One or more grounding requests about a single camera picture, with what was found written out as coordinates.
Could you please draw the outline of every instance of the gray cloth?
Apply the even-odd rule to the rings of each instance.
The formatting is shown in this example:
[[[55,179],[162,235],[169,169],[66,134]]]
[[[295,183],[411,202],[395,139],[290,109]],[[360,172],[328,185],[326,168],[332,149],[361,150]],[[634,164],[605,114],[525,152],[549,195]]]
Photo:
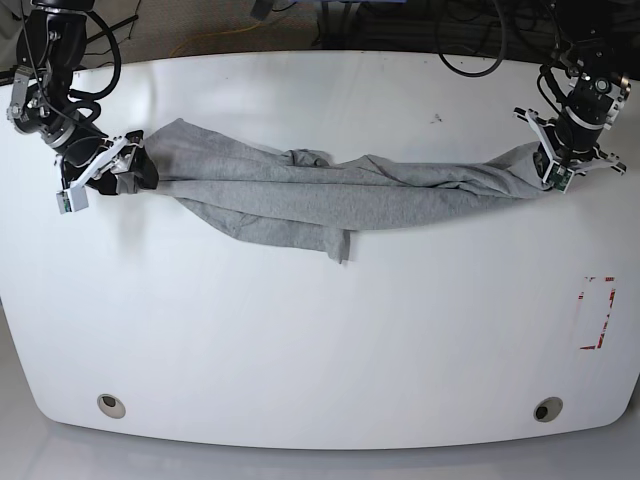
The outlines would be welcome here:
[[[146,141],[156,193],[176,198],[238,240],[348,258],[349,232],[428,225],[540,196],[537,144],[486,164],[400,164],[372,155],[329,165],[320,154],[272,154],[183,120]]]

